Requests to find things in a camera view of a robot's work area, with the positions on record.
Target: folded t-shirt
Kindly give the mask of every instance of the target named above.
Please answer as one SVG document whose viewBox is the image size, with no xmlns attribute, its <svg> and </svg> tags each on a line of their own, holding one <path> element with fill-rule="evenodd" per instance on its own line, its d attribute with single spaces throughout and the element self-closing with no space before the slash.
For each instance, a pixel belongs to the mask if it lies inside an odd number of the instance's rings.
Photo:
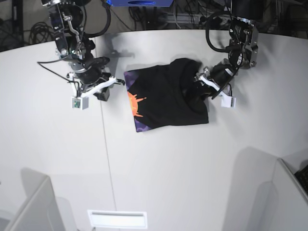
<svg viewBox="0 0 308 231">
<path fill-rule="evenodd" d="M 185 100 L 185 92 L 193 84 L 199 67 L 199 62 L 183 58 L 169 65 L 124 73 L 137 132 L 167 125 L 208 123 L 201 97 L 193 104 Z"/>
</svg>

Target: white curved tabletop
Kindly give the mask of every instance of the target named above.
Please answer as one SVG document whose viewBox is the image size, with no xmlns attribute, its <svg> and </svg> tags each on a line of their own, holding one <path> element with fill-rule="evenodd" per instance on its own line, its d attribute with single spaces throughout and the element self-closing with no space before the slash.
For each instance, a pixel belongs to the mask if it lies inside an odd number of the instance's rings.
<svg viewBox="0 0 308 231">
<path fill-rule="evenodd" d="M 229 40 L 222 31 L 211 38 Z M 117 78 L 181 57 L 204 65 L 227 57 L 197 30 L 127 32 L 95 43 Z M 151 231 L 253 230 L 276 157 L 308 149 L 308 41 L 261 34 L 258 44 L 257 67 L 234 82 L 235 109 L 217 98 L 207 103 L 207 125 L 144 133 L 135 130 L 125 87 L 114 86 L 108 102 L 91 97 L 89 109 L 71 109 L 71 87 L 36 64 L 56 59 L 53 42 L 0 53 L 0 196 L 22 191 L 4 183 L 10 173 L 22 181 L 20 169 L 31 168 L 51 176 L 80 230 L 90 230 L 87 209 L 146 211 Z M 69 71 L 65 62 L 49 67 Z"/>
</svg>

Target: blue box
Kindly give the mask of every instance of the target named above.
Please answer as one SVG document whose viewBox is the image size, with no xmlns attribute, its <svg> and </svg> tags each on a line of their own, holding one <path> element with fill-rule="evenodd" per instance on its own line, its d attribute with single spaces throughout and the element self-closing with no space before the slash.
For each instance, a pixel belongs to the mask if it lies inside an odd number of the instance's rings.
<svg viewBox="0 0 308 231">
<path fill-rule="evenodd" d="M 169 7 L 173 0 L 108 0 L 112 6 L 161 6 Z"/>
</svg>

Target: white vent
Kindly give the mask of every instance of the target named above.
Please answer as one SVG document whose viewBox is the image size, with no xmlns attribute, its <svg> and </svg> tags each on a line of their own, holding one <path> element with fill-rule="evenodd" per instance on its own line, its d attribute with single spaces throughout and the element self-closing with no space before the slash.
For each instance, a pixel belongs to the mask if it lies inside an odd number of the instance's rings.
<svg viewBox="0 0 308 231">
<path fill-rule="evenodd" d="M 115 229 L 147 229 L 146 212 L 88 210 L 91 226 Z"/>
</svg>

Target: orange graphic print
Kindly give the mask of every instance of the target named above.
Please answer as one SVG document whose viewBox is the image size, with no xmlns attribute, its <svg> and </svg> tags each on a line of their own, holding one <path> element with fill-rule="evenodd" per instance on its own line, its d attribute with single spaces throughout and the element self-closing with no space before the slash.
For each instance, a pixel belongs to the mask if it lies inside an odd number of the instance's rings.
<svg viewBox="0 0 308 231">
<path fill-rule="evenodd" d="M 133 116 L 143 117 L 142 115 L 138 114 L 138 102 L 145 100 L 146 98 L 137 99 L 137 95 L 132 95 L 129 91 L 127 93 L 129 97 L 130 107 L 133 112 Z"/>
</svg>

